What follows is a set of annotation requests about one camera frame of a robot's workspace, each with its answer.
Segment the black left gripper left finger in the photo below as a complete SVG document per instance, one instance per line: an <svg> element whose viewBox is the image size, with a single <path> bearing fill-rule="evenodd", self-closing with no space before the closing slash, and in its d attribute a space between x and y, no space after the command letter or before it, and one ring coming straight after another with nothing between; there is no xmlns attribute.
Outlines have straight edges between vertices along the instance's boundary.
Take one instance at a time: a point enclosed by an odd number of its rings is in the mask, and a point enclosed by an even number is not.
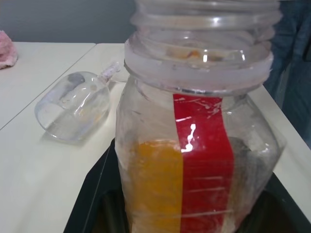
<svg viewBox="0 0 311 233"><path fill-rule="evenodd" d="M86 175L64 233L127 233L115 140Z"/></svg>

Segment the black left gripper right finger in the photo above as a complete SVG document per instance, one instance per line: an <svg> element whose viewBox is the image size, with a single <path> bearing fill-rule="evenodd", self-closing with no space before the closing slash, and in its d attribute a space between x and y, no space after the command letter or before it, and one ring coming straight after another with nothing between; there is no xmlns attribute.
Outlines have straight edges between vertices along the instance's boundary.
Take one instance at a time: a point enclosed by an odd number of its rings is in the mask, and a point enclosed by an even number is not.
<svg viewBox="0 0 311 233"><path fill-rule="evenodd" d="M311 223L273 174L240 233L311 233Z"/></svg>

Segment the clear plastic scoop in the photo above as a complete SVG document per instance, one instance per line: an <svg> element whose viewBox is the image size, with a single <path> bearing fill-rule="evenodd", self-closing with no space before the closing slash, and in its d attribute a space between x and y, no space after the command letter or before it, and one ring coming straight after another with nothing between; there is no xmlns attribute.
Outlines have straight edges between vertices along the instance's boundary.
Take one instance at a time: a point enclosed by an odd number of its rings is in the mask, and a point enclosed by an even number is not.
<svg viewBox="0 0 311 233"><path fill-rule="evenodd" d="M119 77L120 62L100 74L77 71L66 75L36 104L35 117L47 134L63 141L85 140L108 117L110 90Z"/></svg>

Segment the person in blue jeans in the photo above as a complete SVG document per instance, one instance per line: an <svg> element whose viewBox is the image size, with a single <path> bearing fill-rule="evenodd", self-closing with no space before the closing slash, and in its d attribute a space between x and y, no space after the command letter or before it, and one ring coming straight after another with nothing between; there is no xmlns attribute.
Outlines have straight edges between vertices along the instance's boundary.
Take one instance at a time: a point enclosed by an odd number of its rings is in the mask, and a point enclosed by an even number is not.
<svg viewBox="0 0 311 233"><path fill-rule="evenodd" d="M311 149L311 0L284 0L271 40L272 70L264 87L277 99L287 70L281 110Z"/></svg>

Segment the pink towel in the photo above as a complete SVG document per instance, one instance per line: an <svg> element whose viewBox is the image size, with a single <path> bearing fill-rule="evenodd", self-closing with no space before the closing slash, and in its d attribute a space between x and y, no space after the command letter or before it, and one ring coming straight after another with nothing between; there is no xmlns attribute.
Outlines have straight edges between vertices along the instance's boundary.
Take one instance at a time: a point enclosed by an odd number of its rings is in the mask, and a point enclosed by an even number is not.
<svg viewBox="0 0 311 233"><path fill-rule="evenodd" d="M13 67L17 59L17 49L13 41L4 31L0 31L0 69Z"/></svg>

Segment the orange juice bottle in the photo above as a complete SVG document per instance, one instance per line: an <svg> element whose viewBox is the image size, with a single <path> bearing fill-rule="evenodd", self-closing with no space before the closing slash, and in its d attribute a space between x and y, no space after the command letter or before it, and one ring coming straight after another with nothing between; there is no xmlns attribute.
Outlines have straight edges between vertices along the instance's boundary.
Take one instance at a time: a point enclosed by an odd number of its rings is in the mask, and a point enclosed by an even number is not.
<svg viewBox="0 0 311 233"><path fill-rule="evenodd" d="M135 0L115 151L130 233L236 233L283 152L248 98L281 0Z"/></svg>

